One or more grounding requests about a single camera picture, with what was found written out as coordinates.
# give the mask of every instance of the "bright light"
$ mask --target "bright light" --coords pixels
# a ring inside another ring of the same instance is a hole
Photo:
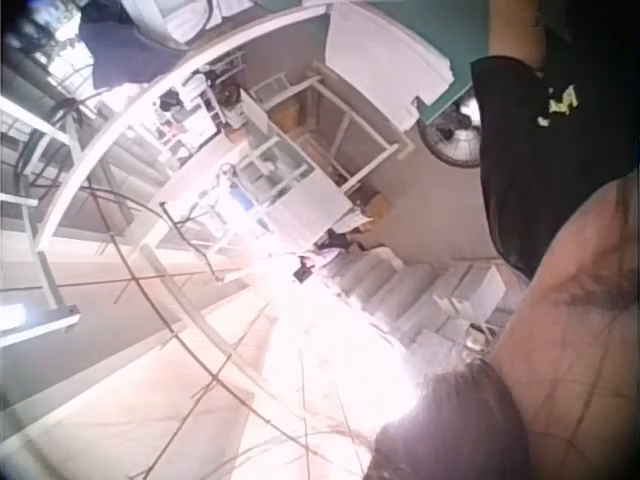
[[[0,305],[0,331],[18,328],[24,325],[26,319],[24,305]]]
[[[274,388],[284,393],[300,387],[302,350],[307,401],[317,402],[316,411],[331,410],[323,396],[335,388],[351,427],[366,436],[416,404],[418,391],[404,368],[402,348],[387,341],[368,315],[349,308],[314,278],[303,285],[274,284],[274,290],[282,289],[281,300],[273,303],[279,320],[263,371]]]

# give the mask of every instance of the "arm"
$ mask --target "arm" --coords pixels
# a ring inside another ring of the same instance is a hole
[[[489,55],[541,69],[546,48],[544,29],[537,21],[538,4],[539,0],[490,0]]]

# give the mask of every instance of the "handrail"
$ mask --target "handrail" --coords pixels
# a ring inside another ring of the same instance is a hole
[[[194,50],[173,71],[152,82],[131,101],[123,112],[112,118],[83,150],[82,157],[53,197],[38,234],[36,248],[38,250],[46,248],[74,195],[91,170],[142,108],[205,63],[269,32],[323,15],[328,12],[328,9],[327,5],[296,7],[253,21],[216,38],[209,45]]]

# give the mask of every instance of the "dark clothing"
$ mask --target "dark clothing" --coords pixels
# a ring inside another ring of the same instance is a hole
[[[602,37],[582,41],[575,34],[586,34],[581,28],[574,27],[571,44],[547,32],[542,78],[513,58],[472,65],[491,237],[529,279],[576,210],[638,164],[635,58],[616,39],[608,48]],[[594,56],[594,42],[600,55]]]
[[[348,250],[351,246],[351,242],[347,238],[346,233],[336,233],[335,230],[330,228],[327,230],[327,238],[323,240],[316,247],[318,250],[326,250],[328,248],[340,248],[342,250]]]
[[[81,10],[78,35],[93,56],[93,88],[149,83],[171,71],[185,51],[144,38],[117,0],[93,0]]]

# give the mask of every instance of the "green wall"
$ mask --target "green wall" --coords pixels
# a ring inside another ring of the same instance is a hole
[[[488,0],[403,0],[372,3],[440,50],[451,61],[454,81],[420,115],[429,122],[471,85],[469,64],[489,51]]]

